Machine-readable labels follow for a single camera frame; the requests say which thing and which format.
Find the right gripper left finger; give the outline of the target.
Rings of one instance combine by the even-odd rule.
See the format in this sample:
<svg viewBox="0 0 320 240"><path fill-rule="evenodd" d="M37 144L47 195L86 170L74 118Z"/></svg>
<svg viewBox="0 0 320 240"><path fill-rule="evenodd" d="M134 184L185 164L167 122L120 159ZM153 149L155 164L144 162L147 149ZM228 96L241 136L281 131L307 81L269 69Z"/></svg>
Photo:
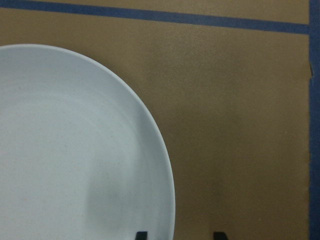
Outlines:
<svg viewBox="0 0 320 240"><path fill-rule="evenodd" d="M135 235L135 240L147 240L148 232L147 231L138 231Z"/></svg>

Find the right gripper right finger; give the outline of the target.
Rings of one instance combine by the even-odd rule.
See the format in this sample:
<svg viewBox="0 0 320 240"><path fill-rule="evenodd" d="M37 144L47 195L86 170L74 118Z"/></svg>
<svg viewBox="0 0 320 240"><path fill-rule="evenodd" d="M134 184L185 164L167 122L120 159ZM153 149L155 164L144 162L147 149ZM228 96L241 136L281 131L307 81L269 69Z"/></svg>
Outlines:
<svg viewBox="0 0 320 240"><path fill-rule="evenodd" d="M225 232L215 231L213 233L213 240L229 240L229 238Z"/></svg>

